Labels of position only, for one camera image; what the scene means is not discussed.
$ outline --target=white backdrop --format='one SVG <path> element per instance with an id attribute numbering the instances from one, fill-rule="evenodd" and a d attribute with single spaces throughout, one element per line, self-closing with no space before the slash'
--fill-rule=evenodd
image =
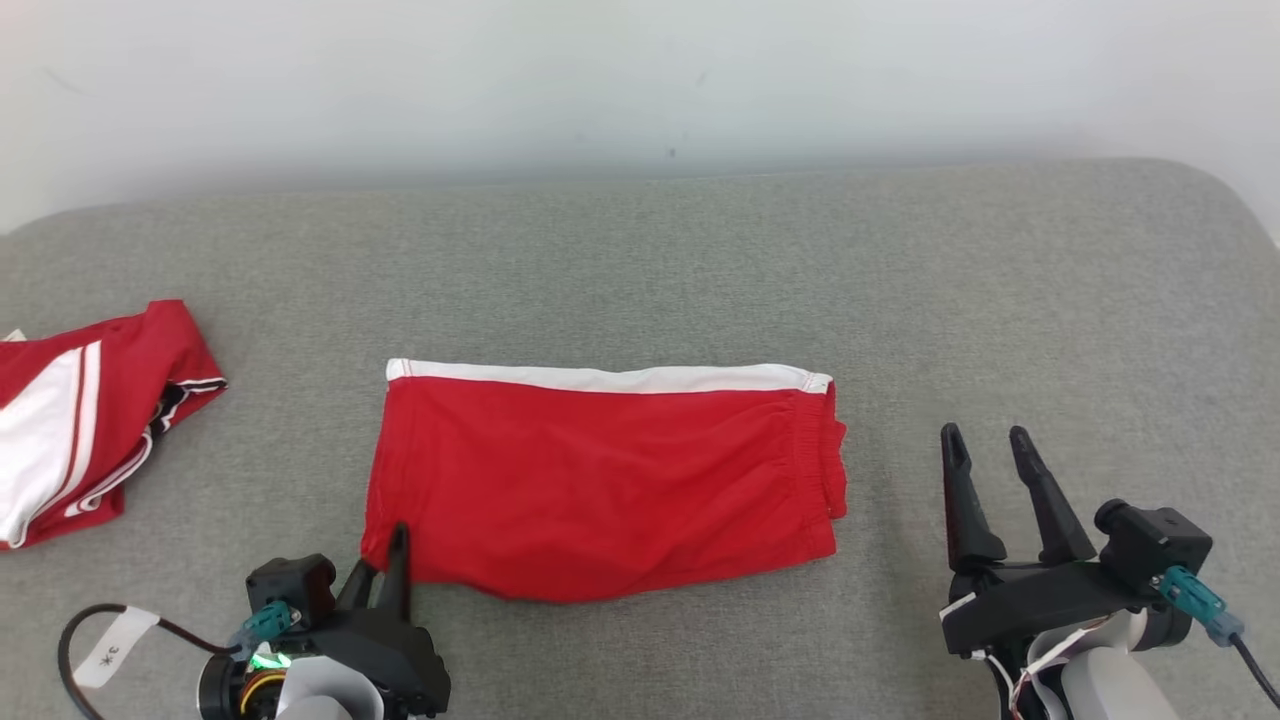
<path id="1" fill-rule="evenodd" d="M 1280 237 L 1277 0 L 0 0 L 0 232 L 179 192 L 1097 155 Z"/>

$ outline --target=gray fabric tablecloth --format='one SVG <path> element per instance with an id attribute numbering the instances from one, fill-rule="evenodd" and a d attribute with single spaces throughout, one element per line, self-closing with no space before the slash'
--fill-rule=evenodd
<path id="1" fill-rule="evenodd" d="M 948 420 L 1014 557 L 1039 550 L 1015 423 L 1087 524 L 1115 496 L 1201 524 L 1203 577 L 1280 674 L 1280 256 L 1183 165 L 174 201 L 37 222 L 0 238 L 0 334 L 182 297 L 232 383 L 129 480 L 123 518 L 0 557 L 5 717 L 76 716 L 54 647 L 84 605 L 220 639 L 260 562 L 324 552 L 344 577 L 392 356 L 787 363 L 836 377 L 850 428 L 835 557 L 577 606 L 419 587 L 447 717 L 991 717 L 988 671 L 945 652 L 937 618 Z M 1199 629 L 1142 660 L 1184 717 L 1274 712 Z M 93 701 L 195 717 L 204 661 L 150 634 Z"/>

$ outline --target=red and white garment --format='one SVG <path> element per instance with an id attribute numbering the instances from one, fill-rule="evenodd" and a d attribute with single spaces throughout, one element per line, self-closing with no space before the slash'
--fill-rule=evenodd
<path id="1" fill-rule="evenodd" d="M 392 360 L 367 561 L 398 523 L 416 582 L 580 602 L 836 552 L 845 470 L 829 375 Z"/>
<path id="2" fill-rule="evenodd" d="M 179 300 L 0 342 L 0 548 L 118 516 L 120 483 L 169 428 L 225 388 Z"/>

